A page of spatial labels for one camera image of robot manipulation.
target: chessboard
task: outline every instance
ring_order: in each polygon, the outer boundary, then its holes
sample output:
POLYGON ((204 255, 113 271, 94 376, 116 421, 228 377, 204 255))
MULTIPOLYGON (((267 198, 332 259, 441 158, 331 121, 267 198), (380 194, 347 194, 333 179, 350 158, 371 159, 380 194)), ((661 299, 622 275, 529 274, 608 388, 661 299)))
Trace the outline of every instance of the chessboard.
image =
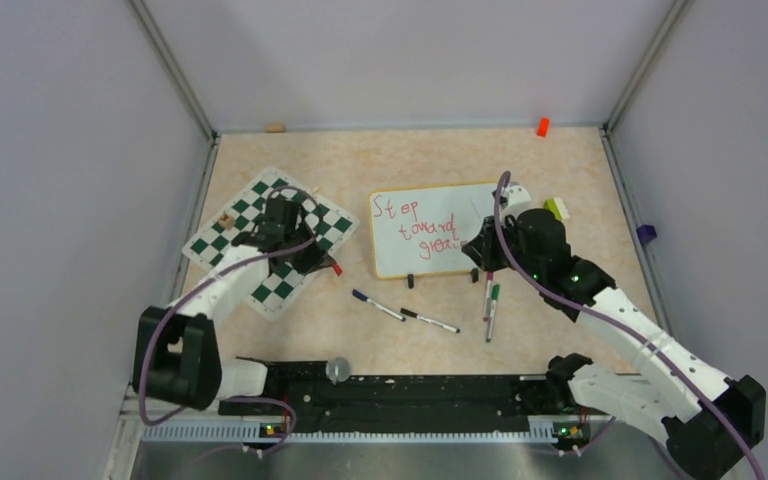
MULTIPOLYGON (((310 192, 307 187, 283 171, 266 168, 205 222, 201 230, 186 243, 183 254, 205 271, 210 271, 219 264, 231 241, 240 232, 254 228, 254 219, 262 212, 270 193, 285 185, 310 192)), ((304 221, 316 233, 319 246, 332 256, 358 226, 357 218, 351 213, 320 195, 313 194, 319 204, 314 207, 313 202, 300 193, 284 190, 279 194, 302 202, 305 210, 304 221)), ((276 320, 318 273, 302 275, 289 264, 282 264, 251 292, 244 303, 267 319, 276 320)))

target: red handwritten text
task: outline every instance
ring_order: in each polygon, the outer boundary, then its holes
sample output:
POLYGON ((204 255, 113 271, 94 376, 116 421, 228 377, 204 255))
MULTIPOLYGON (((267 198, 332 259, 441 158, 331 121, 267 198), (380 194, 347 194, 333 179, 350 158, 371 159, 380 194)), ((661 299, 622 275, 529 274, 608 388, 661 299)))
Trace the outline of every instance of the red handwritten text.
POLYGON ((407 223, 399 223, 399 233, 405 241, 418 241, 419 257, 423 260, 431 260, 434 254, 440 254, 448 250, 460 250, 466 243, 458 237, 455 227, 455 214, 449 215, 447 221, 434 222, 420 220, 421 206, 418 201, 410 201, 394 206, 389 198, 384 195, 376 195, 372 199, 372 216, 382 217, 387 212, 387 217, 395 219, 399 214, 407 216, 407 223))

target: red block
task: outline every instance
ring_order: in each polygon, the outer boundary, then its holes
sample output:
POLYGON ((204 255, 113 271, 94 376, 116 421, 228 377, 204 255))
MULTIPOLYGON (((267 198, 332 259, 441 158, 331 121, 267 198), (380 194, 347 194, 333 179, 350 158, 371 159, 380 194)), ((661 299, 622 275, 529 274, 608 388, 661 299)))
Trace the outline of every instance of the red block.
POLYGON ((549 117, 543 117, 540 119, 540 126, 537 127, 537 136, 545 137, 549 133, 549 117))

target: white wall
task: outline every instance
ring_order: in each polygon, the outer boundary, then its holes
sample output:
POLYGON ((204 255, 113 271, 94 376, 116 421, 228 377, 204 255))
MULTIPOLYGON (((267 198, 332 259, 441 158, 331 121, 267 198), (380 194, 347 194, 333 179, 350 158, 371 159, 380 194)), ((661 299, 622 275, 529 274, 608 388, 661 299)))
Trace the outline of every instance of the white wall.
POLYGON ((672 0, 147 0, 211 124, 599 123, 672 0))
POLYGON ((768 395, 768 2, 696 2, 617 140, 679 338, 768 395))
POLYGON ((124 1, 0 0, 0 479, 102 474, 205 157, 124 1))

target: table surface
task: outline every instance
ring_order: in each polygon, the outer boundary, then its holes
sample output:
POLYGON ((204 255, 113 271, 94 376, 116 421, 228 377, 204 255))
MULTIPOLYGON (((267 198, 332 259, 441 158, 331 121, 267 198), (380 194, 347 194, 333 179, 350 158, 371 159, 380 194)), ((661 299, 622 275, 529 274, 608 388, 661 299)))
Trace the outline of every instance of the table surface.
MULTIPOLYGON (((218 332, 223 359, 349 360, 354 374, 543 373, 555 355, 578 352, 615 372, 633 371, 601 338, 546 305, 514 272, 503 285, 493 341, 485 343, 484 282, 469 275, 402 280, 375 276, 368 195, 381 188, 471 182, 510 170, 535 203, 561 197, 573 253, 613 276, 654 318, 640 265, 596 128, 328 131, 224 135, 202 221, 222 208, 258 172, 275 166, 352 212, 360 226, 335 254, 338 277, 321 272, 279 320, 241 305, 218 332), (460 334, 420 321, 400 323, 352 297, 351 290, 395 308, 406 306, 461 328, 460 334)), ((185 289, 206 272, 190 263, 185 289)))

